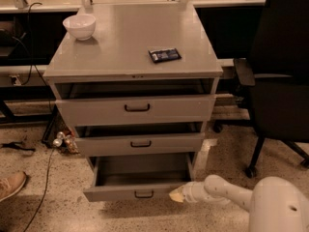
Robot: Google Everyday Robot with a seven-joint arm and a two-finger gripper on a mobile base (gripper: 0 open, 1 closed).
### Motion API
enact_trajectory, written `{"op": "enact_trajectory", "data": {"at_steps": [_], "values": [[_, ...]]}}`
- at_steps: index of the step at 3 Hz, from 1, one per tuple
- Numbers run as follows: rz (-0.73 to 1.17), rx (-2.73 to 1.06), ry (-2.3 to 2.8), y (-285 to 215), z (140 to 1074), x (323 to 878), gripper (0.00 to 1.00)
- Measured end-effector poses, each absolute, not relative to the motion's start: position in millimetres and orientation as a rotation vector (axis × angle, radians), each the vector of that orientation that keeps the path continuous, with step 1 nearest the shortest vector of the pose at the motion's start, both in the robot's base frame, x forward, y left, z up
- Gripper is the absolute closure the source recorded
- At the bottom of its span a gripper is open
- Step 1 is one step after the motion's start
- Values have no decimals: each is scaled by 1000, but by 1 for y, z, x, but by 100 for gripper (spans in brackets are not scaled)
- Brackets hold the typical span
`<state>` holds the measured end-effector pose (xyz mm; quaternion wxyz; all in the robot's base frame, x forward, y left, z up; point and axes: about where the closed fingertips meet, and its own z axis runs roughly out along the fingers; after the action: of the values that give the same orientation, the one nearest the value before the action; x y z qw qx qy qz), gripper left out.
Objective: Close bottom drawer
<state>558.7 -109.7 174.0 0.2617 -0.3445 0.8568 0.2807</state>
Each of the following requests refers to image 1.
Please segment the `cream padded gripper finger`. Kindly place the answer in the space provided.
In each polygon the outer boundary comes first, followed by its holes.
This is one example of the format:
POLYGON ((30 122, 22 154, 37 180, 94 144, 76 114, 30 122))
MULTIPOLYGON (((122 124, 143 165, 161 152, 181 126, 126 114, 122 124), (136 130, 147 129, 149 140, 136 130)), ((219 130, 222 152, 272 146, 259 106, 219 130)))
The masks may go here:
POLYGON ((180 186, 169 193, 170 198, 179 203, 184 202, 183 186, 180 186))

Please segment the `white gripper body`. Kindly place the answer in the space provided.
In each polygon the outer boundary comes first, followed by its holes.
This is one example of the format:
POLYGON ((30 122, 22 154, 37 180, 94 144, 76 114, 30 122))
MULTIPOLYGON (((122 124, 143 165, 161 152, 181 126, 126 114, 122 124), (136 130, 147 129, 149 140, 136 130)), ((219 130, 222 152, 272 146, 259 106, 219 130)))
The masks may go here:
POLYGON ((197 203, 205 200, 206 192, 203 182, 189 182, 183 187, 184 200, 188 203, 197 203))

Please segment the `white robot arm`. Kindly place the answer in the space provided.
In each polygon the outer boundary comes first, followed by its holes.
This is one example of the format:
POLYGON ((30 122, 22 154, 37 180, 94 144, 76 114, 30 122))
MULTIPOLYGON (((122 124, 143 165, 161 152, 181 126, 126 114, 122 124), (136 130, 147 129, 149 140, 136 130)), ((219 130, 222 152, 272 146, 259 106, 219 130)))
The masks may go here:
POLYGON ((237 204, 249 213, 249 232, 309 232, 309 200, 291 182, 266 177, 253 189, 233 185, 210 175, 188 182, 169 193, 176 202, 237 204))

